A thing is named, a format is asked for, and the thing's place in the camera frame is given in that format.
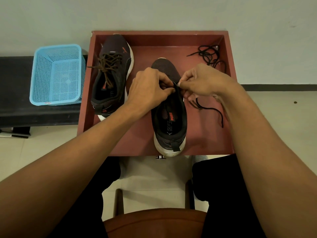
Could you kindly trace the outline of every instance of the leg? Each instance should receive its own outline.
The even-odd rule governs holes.
[[[202,237],[265,237],[235,154],[195,163],[192,172],[195,196],[209,203]]]
[[[101,193],[120,178],[118,157],[107,157],[87,187],[48,237],[107,237],[101,220]]]

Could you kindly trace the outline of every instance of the white wall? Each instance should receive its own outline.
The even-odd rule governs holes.
[[[228,30],[238,81],[317,84],[317,0],[0,0],[0,56],[92,30]]]

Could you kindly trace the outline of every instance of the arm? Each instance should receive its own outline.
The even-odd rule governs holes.
[[[45,236],[62,219],[121,137],[174,88],[159,71],[138,72],[127,102],[104,121],[0,182],[0,236]]]
[[[180,81],[184,96],[214,96],[228,117],[248,192],[267,237],[317,237],[317,176],[279,138],[243,87],[199,64]]]

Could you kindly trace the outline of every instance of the wooden leg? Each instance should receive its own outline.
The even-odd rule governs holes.
[[[195,209],[192,180],[188,180],[185,184],[185,209]]]
[[[123,192],[121,189],[116,189],[114,197],[113,217],[124,214],[123,208]]]

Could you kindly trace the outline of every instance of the person's left hand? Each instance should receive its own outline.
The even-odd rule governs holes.
[[[138,71],[132,81],[126,104],[141,112],[142,116],[145,115],[175,92],[174,88],[161,89],[159,83],[166,87],[174,86],[166,74],[157,69],[147,68]]]

